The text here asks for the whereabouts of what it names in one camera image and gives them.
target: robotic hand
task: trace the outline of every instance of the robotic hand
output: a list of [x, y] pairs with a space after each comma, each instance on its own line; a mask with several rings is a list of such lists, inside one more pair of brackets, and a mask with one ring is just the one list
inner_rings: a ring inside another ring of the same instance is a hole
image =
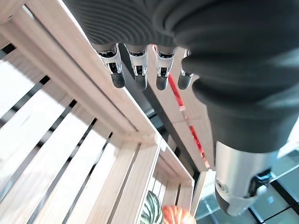
[[211, 121], [219, 206], [236, 216], [267, 190], [271, 167], [299, 115], [299, 4], [296, 0], [64, 0], [125, 85], [117, 43], [126, 44], [135, 82], [147, 86], [147, 48], [157, 48], [157, 88], [167, 86], [176, 46], [181, 89], [190, 84]]

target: green and white gourd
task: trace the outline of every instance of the green and white gourd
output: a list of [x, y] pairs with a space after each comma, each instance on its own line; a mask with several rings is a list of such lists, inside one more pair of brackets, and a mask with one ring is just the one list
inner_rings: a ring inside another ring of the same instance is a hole
[[149, 190], [142, 208], [140, 224], [163, 224], [162, 206], [159, 198]]

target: wooden crate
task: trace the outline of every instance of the wooden crate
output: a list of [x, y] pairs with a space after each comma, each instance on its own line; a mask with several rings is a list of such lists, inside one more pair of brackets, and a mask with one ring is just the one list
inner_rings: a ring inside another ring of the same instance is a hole
[[194, 180], [61, 2], [20, 2], [0, 2], [0, 223], [138, 223], [148, 190], [190, 210]]

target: pumpkin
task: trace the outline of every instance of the pumpkin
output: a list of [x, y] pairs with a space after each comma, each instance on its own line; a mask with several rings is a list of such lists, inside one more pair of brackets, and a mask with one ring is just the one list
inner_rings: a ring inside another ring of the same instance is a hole
[[161, 202], [150, 190], [148, 191], [142, 208], [140, 224], [163, 224]]
[[196, 224], [190, 212], [178, 206], [164, 206], [162, 212], [164, 224]]

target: orange pumpkin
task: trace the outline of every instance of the orange pumpkin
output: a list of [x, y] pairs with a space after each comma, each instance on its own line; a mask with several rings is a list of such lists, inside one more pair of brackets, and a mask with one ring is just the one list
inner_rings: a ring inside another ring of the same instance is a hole
[[196, 224], [190, 212], [178, 206], [164, 206], [162, 212], [164, 224]]

